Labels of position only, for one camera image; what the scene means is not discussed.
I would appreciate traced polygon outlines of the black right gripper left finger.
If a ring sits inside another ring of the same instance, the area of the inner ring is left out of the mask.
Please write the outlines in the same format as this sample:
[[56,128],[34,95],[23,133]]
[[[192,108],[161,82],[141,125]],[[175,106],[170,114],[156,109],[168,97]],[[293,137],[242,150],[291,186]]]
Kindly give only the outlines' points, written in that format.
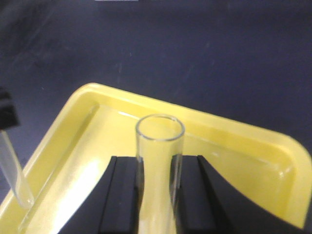
[[112,156],[97,185],[59,233],[136,234],[138,213],[137,160]]

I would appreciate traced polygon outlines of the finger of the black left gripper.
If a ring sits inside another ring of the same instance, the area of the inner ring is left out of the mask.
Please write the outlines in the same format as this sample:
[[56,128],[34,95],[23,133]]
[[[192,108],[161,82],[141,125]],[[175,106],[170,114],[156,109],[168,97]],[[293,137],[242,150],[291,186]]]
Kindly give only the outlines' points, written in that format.
[[18,115],[10,93],[0,88],[0,129],[6,130],[19,125]]

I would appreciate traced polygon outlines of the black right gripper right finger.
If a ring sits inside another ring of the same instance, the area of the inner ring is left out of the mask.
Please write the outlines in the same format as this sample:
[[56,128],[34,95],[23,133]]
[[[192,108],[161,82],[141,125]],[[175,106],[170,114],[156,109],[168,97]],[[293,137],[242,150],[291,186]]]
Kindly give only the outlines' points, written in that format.
[[203,156],[182,156],[178,234],[307,234],[231,185]]

